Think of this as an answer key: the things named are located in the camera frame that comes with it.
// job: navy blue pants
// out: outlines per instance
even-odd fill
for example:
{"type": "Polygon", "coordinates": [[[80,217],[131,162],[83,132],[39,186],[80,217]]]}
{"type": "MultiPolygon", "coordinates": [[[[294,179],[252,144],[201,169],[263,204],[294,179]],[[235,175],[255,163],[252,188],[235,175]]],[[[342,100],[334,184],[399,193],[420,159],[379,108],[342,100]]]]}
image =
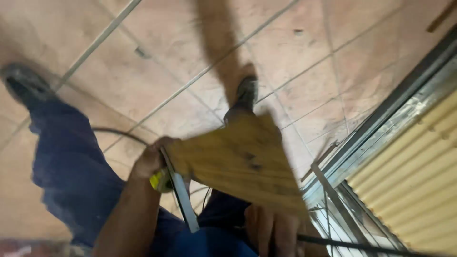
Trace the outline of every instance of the navy blue pants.
{"type": "MultiPolygon", "coordinates": [[[[32,180],[44,189],[42,201],[48,211],[73,234],[72,243],[93,247],[125,182],[106,162],[89,120],[76,108],[47,102],[30,110],[30,114],[30,130],[39,136],[32,180]]],[[[248,205],[213,190],[198,223],[228,230],[242,227],[248,205]]],[[[184,229],[187,227],[182,220],[160,208],[151,250],[160,254],[184,229]]]]}

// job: wooden board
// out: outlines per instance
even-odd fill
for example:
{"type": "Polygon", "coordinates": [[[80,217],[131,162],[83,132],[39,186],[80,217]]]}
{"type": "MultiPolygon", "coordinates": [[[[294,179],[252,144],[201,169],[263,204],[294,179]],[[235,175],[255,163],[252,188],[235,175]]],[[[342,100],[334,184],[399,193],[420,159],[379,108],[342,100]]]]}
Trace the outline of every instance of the wooden board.
{"type": "Polygon", "coordinates": [[[245,201],[308,217],[269,113],[166,147],[176,172],[245,201]]]}

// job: work boot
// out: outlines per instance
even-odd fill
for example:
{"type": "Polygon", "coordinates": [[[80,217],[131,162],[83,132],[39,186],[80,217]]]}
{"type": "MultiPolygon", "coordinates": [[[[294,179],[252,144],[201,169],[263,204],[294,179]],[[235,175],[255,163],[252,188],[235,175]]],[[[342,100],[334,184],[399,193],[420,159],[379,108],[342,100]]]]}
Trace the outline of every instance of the work boot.
{"type": "Polygon", "coordinates": [[[258,84],[259,80],[257,77],[245,77],[236,90],[237,101],[235,105],[242,105],[252,111],[259,94],[258,84]]]}
{"type": "Polygon", "coordinates": [[[43,102],[58,100],[49,84],[29,67],[12,63],[0,69],[9,94],[29,111],[43,102]]]}

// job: corrugated sheet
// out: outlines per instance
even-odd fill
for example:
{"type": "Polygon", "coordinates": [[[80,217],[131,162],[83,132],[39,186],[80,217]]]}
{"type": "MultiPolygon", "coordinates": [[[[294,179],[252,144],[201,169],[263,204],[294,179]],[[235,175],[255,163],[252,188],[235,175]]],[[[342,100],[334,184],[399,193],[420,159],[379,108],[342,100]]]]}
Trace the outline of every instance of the corrugated sheet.
{"type": "Polygon", "coordinates": [[[347,180],[406,246],[457,255],[457,92],[347,180]]]}

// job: tiled floor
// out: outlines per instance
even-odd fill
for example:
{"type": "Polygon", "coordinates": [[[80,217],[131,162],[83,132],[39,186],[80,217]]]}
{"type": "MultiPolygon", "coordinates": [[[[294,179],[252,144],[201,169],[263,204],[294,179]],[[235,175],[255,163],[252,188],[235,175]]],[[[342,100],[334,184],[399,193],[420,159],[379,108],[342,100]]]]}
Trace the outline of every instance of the tiled floor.
{"type": "MultiPolygon", "coordinates": [[[[330,142],[350,134],[457,21],[454,13],[425,32],[449,0],[142,0],[117,24],[137,2],[3,1],[0,65],[28,63],[93,126],[131,130],[148,142],[222,126],[238,83],[255,72],[255,111],[274,112],[297,177],[330,142]],[[112,21],[114,32],[82,59],[112,21]]],[[[29,122],[0,87],[0,237],[68,239],[30,181],[37,138],[29,122]]],[[[97,138],[108,163],[127,178],[143,146],[110,134],[97,138]]],[[[205,193],[192,196],[198,210],[205,193]]],[[[171,194],[162,204],[176,212],[171,194]]]]}

